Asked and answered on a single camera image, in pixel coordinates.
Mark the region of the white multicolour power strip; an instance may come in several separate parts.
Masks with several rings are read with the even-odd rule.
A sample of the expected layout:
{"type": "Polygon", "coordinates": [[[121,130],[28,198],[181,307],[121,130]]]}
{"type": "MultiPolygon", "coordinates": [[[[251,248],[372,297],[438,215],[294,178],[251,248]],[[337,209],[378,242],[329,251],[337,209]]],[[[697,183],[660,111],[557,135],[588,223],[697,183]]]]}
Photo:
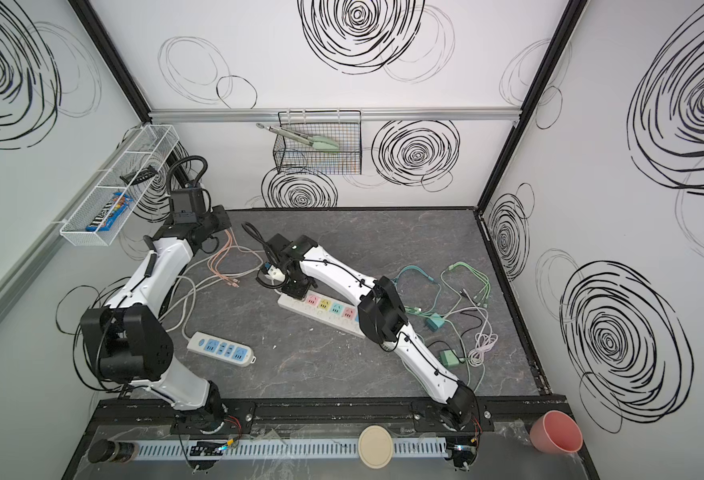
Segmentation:
{"type": "Polygon", "coordinates": [[[318,321],[343,333],[364,338],[355,306],[310,290],[303,300],[281,293],[278,305],[290,312],[318,321]]]}

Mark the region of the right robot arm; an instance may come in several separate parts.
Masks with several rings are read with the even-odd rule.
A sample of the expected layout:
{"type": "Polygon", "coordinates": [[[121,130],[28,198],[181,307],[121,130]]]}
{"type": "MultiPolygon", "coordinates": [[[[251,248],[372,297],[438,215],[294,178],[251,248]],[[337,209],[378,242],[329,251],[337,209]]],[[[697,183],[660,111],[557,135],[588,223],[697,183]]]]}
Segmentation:
{"type": "Polygon", "coordinates": [[[296,300],[305,299],[319,283],[331,287],[357,308],[363,335],[381,349],[395,353],[412,372],[441,407],[446,424],[460,430],[474,422],[476,394],[418,337],[393,280],[356,271],[305,235],[294,241],[281,234],[265,239],[253,224],[245,222],[243,228],[266,255],[256,274],[257,283],[296,300]]]}

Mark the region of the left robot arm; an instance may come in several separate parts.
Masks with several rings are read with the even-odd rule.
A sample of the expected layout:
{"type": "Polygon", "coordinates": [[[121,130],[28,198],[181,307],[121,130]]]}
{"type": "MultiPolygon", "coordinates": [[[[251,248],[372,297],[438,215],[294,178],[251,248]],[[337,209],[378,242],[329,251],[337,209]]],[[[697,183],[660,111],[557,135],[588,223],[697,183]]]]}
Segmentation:
{"type": "Polygon", "coordinates": [[[104,306],[86,310],[80,332],[87,366],[101,382],[144,389],[168,403],[204,434],[225,422],[218,387],[194,374],[175,355],[159,316],[180,274],[202,244],[230,222],[206,190],[188,184],[169,192],[170,214],[145,236],[144,260],[104,306]]]}

